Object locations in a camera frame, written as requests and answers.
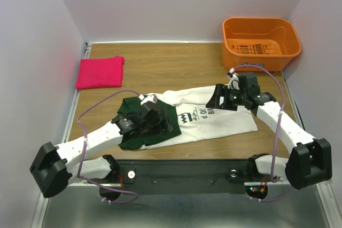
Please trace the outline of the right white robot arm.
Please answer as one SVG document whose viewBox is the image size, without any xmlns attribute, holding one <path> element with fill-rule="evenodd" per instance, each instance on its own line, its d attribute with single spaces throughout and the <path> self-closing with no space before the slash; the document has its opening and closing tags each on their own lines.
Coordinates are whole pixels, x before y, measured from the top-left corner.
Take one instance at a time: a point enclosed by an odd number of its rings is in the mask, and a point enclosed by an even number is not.
<svg viewBox="0 0 342 228">
<path fill-rule="evenodd" d="M 289 152 L 288 158 L 257 154 L 247 161 L 246 174 L 252 180 L 263 175 L 285 178 L 297 190 L 332 178 L 330 143 L 307 133 L 284 111 L 276 98 L 262 92 L 255 73 L 228 72 L 227 85 L 217 84 L 206 107 L 237 111 L 244 107 L 264 122 Z"/>
</svg>

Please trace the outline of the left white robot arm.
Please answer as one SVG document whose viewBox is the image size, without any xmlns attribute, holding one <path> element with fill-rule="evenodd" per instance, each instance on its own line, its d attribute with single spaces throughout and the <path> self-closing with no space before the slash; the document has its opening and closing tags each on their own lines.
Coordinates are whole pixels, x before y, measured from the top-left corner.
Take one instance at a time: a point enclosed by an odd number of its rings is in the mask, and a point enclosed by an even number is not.
<svg viewBox="0 0 342 228">
<path fill-rule="evenodd" d="M 80 176 L 75 168 L 83 167 L 87 157 L 130 139 L 154 136 L 173 130 L 170 114 L 156 103 L 147 101 L 132 112 L 118 114 L 99 129 L 82 137 L 53 145 L 43 144 L 29 168 L 45 198 L 62 192 L 73 178 Z"/>
</svg>

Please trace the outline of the white green-sleeved t-shirt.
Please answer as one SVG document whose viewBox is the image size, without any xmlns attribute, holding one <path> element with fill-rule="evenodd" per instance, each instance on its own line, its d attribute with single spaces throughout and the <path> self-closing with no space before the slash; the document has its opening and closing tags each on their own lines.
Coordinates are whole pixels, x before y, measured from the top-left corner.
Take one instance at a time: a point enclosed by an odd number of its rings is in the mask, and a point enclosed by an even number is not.
<svg viewBox="0 0 342 228">
<path fill-rule="evenodd" d="M 165 109 L 173 129 L 170 132 L 130 139 L 122 150 L 146 150 L 257 131 L 250 111 L 207 108 L 215 86 L 168 90 L 155 93 L 157 105 Z"/>
</svg>

